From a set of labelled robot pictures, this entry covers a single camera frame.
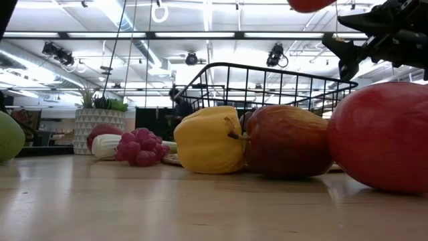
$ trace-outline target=wooden table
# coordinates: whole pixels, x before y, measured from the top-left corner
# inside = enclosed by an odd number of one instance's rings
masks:
[[[0,167],[0,240],[428,240],[428,196],[380,193],[343,173],[276,181],[16,159]]]

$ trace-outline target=patterned planter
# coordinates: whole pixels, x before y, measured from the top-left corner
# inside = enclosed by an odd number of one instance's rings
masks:
[[[117,110],[80,109],[76,111],[74,128],[74,154],[91,155],[86,138],[94,127],[107,124],[125,130],[125,113]]]

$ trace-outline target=black wire basket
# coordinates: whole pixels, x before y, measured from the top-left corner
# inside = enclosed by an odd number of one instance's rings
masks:
[[[216,83],[224,79],[222,84],[211,83],[214,73],[220,75],[216,76]],[[234,88],[237,81],[239,85],[245,82],[245,88]],[[241,116],[261,106],[287,104],[328,118],[338,102],[357,86],[356,82],[334,78],[219,62],[207,64],[190,84],[175,88],[180,90],[176,96],[191,104],[193,111],[233,106]]]

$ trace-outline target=grapes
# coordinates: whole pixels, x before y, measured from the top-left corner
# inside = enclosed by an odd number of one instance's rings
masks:
[[[127,161],[130,166],[155,165],[170,151],[168,146],[162,146],[162,141],[162,137],[157,137],[146,128],[124,133],[116,148],[115,159]]]

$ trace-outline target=apple stem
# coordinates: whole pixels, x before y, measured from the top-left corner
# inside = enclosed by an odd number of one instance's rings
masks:
[[[229,125],[229,133],[227,134],[228,137],[238,140],[238,141],[244,141],[244,142],[248,142],[250,140],[251,137],[244,137],[243,135],[237,134],[235,132],[236,128],[235,125],[233,124],[232,120],[229,117],[225,117],[225,121],[227,123],[227,125]]]

